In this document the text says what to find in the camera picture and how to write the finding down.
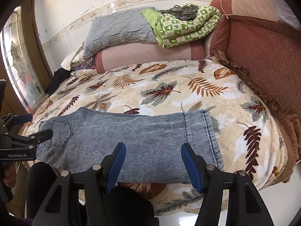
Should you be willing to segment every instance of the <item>person's hand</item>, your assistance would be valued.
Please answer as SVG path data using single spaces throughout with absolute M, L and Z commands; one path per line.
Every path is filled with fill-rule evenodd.
M 16 163 L 13 162 L 8 168 L 4 171 L 5 178 L 3 179 L 5 185 L 9 188 L 13 188 L 16 185 Z

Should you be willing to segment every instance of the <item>tile border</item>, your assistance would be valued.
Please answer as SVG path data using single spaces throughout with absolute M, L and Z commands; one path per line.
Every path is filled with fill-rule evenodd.
M 79 28 L 80 26 L 92 21 L 93 18 L 96 16 L 106 15 L 106 14 L 115 13 L 115 12 L 121 11 L 121 10 L 135 8 L 135 7 L 138 7 L 138 5 L 140 5 L 140 4 L 151 3 L 153 1 L 164 1 L 164 0 L 118 0 L 118 1 L 106 4 L 104 6 L 101 6 L 87 14 L 84 14 L 80 18 L 76 19 L 75 21 L 73 21 L 72 23 L 67 25 L 61 31 L 59 31 L 48 42 L 42 44 L 43 50 L 47 50 L 47 49 L 51 48 L 54 44 L 56 44 L 58 41 L 60 41 L 62 38 L 64 38 L 66 35 L 68 35 L 70 32 L 72 32 L 75 29 Z M 212 0 L 189 0 L 189 1 L 191 1 L 191 2 L 193 2 L 193 1 L 211 2 Z

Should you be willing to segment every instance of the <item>stained glass window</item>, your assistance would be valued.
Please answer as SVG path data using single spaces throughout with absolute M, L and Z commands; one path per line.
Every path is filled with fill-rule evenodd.
M 27 112 L 40 103 L 42 87 L 31 65 L 22 32 L 21 7 L 15 8 L 0 33 L 2 57 L 9 80 Z

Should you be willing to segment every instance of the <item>bed sheet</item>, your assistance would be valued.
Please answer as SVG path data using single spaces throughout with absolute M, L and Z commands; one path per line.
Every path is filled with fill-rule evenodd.
M 73 72 L 26 124 L 23 135 L 37 132 L 41 121 L 70 114 L 79 107 L 137 115 L 207 109 L 225 171 L 244 169 L 257 189 L 262 189 L 278 178 L 286 164 L 285 143 L 268 108 L 214 58 L 123 66 L 104 74 L 91 69 Z M 150 200 L 156 215 L 198 213 L 203 198 L 190 184 L 118 185 Z M 225 191 L 223 210 L 227 204 Z

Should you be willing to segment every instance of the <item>brown ruffle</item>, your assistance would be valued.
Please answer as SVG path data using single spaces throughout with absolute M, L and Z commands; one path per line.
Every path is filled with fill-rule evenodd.
M 284 108 L 275 98 L 273 98 L 267 91 L 254 79 L 249 76 L 249 71 L 243 66 L 229 62 L 222 51 L 214 50 L 213 55 L 217 61 L 223 66 L 233 70 L 243 82 L 253 90 L 265 102 L 269 108 L 270 113 L 279 126 L 281 134 L 284 138 L 287 149 L 287 163 L 280 176 L 273 182 L 288 182 L 296 160 L 301 153 L 301 125 L 298 115 L 290 108 Z

